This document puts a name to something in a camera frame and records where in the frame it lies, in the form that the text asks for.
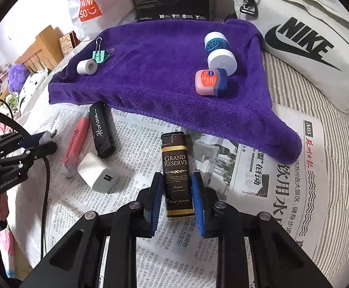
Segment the miniso bag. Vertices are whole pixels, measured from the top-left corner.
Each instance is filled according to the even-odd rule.
[[[265,50],[313,83],[340,111],[349,110],[349,13],[338,0],[233,0]]]
[[[68,0],[68,8],[80,40],[95,38],[117,26],[133,9],[132,0]]]

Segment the newspaper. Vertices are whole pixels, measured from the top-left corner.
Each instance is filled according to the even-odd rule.
[[[162,168],[162,133],[184,131],[189,141],[191,171],[201,172],[204,184],[221,200],[239,211],[256,215],[271,213],[287,232],[313,257],[327,213],[329,185],[326,174],[321,122],[298,111],[275,105],[274,112],[294,129],[303,142],[294,164],[285,165],[237,142],[142,115],[112,109],[107,114],[116,152],[107,160],[119,174],[108,194],[94,192],[79,175],[67,179],[61,161],[76,122],[89,106],[49,105],[47,90],[36,101],[24,125],[30,133],[58,130],[57,153],[49,157],[51,187],[47,215],[47,250],[87,211],[100,215],[116,211],[149,187]],[[82,154],[95,152],[89,128]],[[30,179],[11,190],[9,223],[31,265],[40,260],[40,217],[45,183],[43,162],[30,170]],[[105,255],[100,273],[103,280]],[[250,248],[247,242],[247,256]],[[215,287],[217,240],[202,239],[193,217],[167,220],[162,202],[158,230],[152,239],[137,240],[138,287]],[[249,267],[250,282],[253,269]]]

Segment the screw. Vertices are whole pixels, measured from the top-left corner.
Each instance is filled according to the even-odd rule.
[[[217,208],[217,209],[224,209],[226,207],[226,203],[222,200],[218,200],[214,203],[214,206]]]
[[[271,215],[267,212],[260,212],[260,219],[264,220],[264,221],[269,221],[271,218]]]
[[[88,211],[86,214],[84,214],[84,218],[86,218],[87,220],[92,220],[96,217],[96,213],[94,213],[93,211]]]
[[[141,204],[138,201],[132,201],[129,203],[129,208],[131,209],[138,209],[140,206]]]

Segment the usb port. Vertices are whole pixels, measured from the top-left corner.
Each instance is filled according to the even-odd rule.
[[[110,181],[112,181],[112,179],[113,178],[111,176],[109,176],[108,174],[105,174],[104,180],[110,182]]]

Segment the green binder clip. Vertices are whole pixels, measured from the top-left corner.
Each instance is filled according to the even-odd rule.
[[[104,63],[109,57],[111,57],[111,53],[115,51],[115,49],[111,49],[109,52],[101,50],[101,41],[101,37],[98,37],[96,39],[96,50],[94,50],[92,53],[92,59],[94,59],[98,64]]]
[[[92,59],[96,61],[98,64],[102,64],[104,62],[105,51],[100,50],[102,38],[98,37],[96,39],[96,49],[92,53]]]

